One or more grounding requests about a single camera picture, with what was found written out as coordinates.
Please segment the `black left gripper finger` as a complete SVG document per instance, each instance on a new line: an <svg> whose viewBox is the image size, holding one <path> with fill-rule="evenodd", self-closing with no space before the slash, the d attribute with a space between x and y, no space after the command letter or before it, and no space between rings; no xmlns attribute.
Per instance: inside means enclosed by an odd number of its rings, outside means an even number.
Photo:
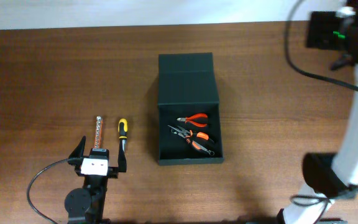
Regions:
<svg viewBox="0 0 358 224"><path fill-rule="evenodd" d="M119 172L127 172L127 161L126 161L126 156L125 156L125 152L124 152L123 148L119 149L117 164L118 164Z"/></svg>
<svg viewBox="0 0 358 224"><path fill-rule="evenodd" d="M86 136L83 136L75 149L68 156L69 159L82 159L85 150Z"/></svg>

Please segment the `red side cutters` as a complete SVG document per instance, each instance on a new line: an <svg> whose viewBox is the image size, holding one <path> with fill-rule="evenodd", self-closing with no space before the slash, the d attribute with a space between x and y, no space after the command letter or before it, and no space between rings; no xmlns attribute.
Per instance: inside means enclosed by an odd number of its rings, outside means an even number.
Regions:
<svg viewBox="0 0 358 224"><path fill-rule="evenodd" d="M177 118L177 121L190 124L197 128L206 128L208 126L208 115L205 113L198 113L188 117Z"/></svg>

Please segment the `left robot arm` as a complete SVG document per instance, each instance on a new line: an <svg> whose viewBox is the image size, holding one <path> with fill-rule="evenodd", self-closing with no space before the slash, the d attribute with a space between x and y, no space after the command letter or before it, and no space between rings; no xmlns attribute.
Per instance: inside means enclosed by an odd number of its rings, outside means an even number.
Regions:
<svg viewBox="0 0 358 224"><path fill-rule="evenodd" d="M109 166L109 151L92 148L88 156L84 156L86 138L69 155L69 165L75 167L78 176L84 178L83 186L73 189L65 198L65 209L69 223L111 223L103 217L108 180L116 179L120 173L127 171L125 149L127 138L119 138L119 154L117 167Z"/></svg>

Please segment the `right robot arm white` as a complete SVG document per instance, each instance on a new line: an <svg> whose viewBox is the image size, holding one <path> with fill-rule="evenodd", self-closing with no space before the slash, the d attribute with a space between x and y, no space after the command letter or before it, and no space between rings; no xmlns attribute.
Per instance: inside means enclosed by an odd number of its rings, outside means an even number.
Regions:
<svg viewBox="0 0 358 224"><path fill-rule="evenodd" d="M279 223L319 223L335 201L349 200L358 194L358 1L346 1L337 11L313 12L306 44L309 48L343 52L331 69L354 66L353 84L306 72L293 63L289 34L292 18L301 4L301 1L295 3L285 23L283 46L287 64L306 77L350 89L354 97L340 150L337 153L311 152L304 156L305 182L300 191L291 196L291 204L277 215Z"/></svg>

